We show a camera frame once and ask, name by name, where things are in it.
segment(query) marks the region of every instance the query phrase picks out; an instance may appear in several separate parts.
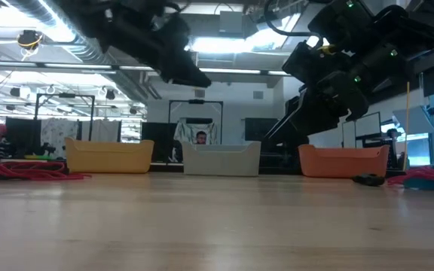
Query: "yellow bin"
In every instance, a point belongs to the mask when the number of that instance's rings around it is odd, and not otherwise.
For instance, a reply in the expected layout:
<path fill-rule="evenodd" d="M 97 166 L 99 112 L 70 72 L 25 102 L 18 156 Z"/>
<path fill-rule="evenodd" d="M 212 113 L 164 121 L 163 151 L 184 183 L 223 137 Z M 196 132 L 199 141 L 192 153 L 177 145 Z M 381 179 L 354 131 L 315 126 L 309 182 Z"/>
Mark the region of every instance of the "yellow bin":
<path fill-rule="evenodd" d="M 146 173 L 150 169 L 152 140 L 140 144 L 83 142 L 65 139 L 66 162 L 70 172 Z"/>

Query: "plastic bin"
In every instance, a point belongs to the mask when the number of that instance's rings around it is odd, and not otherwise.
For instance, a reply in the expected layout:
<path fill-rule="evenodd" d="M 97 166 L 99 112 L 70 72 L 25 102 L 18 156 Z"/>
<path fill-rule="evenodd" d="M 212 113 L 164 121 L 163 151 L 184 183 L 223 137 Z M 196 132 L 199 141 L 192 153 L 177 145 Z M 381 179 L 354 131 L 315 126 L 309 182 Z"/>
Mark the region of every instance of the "plastic bin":
<path fill-rule="evenodd" d="M 182 142 L 184 173 L 252 177 L 259 174 L 261 142 L 249 145 L 192 145 Z"/>
<path fill-rule="evenodd" d="M 380 148 L 299 147 L 304 175 L 320 178 L 352 178 L 361 174 L 384 177 L 390 146 Z"/>
<path fill-rule="evenodd" d="M 150 169 L 154 142 L 140 144 L 83 142 L 66 138 L 66 161 L 70 172 L 146 173 Z"/>

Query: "table surface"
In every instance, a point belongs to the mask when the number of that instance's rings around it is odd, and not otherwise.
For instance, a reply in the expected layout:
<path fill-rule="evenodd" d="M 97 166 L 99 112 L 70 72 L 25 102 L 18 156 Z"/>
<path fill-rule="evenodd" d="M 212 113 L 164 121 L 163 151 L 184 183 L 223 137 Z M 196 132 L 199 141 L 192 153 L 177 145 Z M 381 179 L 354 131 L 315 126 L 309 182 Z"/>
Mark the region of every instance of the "table surface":
<path fill-rule="evenodd" d="M 0 271 L 434 270 L 434 192 L 296 176 L 0 182 Z"/>

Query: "vent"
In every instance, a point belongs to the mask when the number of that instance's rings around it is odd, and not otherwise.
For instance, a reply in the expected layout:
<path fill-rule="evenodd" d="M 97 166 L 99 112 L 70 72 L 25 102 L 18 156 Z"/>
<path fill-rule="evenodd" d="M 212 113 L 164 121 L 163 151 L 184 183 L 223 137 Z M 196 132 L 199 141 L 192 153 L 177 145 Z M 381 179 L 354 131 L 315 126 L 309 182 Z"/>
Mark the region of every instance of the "vent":
<path fill-rule="evenodd" d="M 254 99 L 264 99 L 264 91 L 254 91 Z"/>
<path fill-rule="evenodd" d="M 203 99 L 205 98 L 205 90 L 194 90 L 195 99 Z"/>

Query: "orange bin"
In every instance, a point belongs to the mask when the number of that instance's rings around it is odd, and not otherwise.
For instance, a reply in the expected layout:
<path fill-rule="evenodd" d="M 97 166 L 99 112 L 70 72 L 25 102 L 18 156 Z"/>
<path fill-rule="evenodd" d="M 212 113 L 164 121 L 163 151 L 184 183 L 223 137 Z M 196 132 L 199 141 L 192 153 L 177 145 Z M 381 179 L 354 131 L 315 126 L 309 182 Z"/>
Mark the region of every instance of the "orange bin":
<path fill-rule="evenodd" d="M 320 178 L 352 178 L 361 174 L 384 177 L 390 146 L 380 148 L 316 148 L 299 147 L 304 175 Z"/>
<path fill-rule="evenodd" d="M 140 144 L 84 142 L 65 139 L 66 163 L 70 172 L 146 173 L 150 169 L 154 142 Z"/>

